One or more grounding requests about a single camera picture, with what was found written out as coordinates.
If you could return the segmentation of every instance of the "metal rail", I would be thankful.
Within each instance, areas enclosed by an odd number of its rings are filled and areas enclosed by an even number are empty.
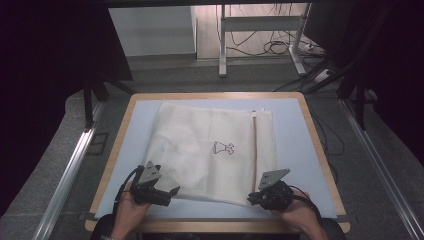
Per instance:
[[[381,183],[386,189],[387,194],[389,195],[390,200],[392,201],[395,209],[397,210],[400,218],[402,219],[407,231],[411,235],[411,239],[420,240],[424,239],[424,232],[419,223],[415,212],[412,210],[407,199],[403,195],[402,191],[397,186],[395,180],[392,178],[389,170],[387,169],[384,160],[378,154],[377,149],[374,147],[371,139],[368,137],[368,134],[365,130],[359,126],[355,120],[355,111],[349,103],[349,100],[340,100],[342,108],[345,111],[350,124],[355,131],[359,142],[364,148],[368,158],[373,166],[375,172],[380,178]]]
[[[83,132],[78,144],[69,160],[68,166],[60,179],[60,182],[44,212],[43,218],[37,227],[37,230],[33,236],[33,240],[48,239],[53,231],[54,225],[56,224],[57,218],[62,211],[63,205],[68,197],[69,191],[71,190],[74,179],[78,173],[78,169],[84,159],[87,148],[93,138],[94,131],[100,120],[100,116],[103,112],[105,103],[98,102],[93,111],[94,124],[87,132]]]

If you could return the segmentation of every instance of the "light blue surface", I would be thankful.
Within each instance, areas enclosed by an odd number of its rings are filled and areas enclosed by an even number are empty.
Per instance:
[[[142,164],[152,125],[162,102],[164,101],[143,100],[136,103],[96,218],[112,212],[120,185],[137,165]],[[336,210],[297,99],[166,100],[166,102],[204,108],[271,111],[274,119],[278,168],[291,170],[283,180],[288,185],[294,185],[308,192],[322,217],[336,218]],[[176,198],[172,199],[168,207],[152,206],[147,217],[273,218],[270,212],[260,207]]]

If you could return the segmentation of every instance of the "white wall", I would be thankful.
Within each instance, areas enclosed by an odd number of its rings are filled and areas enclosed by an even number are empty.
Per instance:
[[[194,7],[109,9],[126,56],[194,53]]]

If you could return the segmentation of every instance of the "drawstring bag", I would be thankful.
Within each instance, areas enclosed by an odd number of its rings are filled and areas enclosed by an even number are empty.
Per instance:
[[[250,206],[262,173],[277,169],[272,113],[162,103],[144,163],[161,165],[155,188],[176,197]]]

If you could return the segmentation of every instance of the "human hand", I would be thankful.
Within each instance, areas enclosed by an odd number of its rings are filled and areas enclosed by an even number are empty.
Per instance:
[[[118,205],[111,238],[114,240],[126,239],[143,221],[144,215],[150,207],[150,203],[137,204],[129,192],[131,182],[125,185]]]
[[[305,197],[300,191],[293,190],[294,195]],[[327,235],[319,225],[315,212],[304,202],[293,200],[292,204],[283,212],[271,210],[272,214],[281,217],[291,227],[304,232],[311,240],[326,240]]]

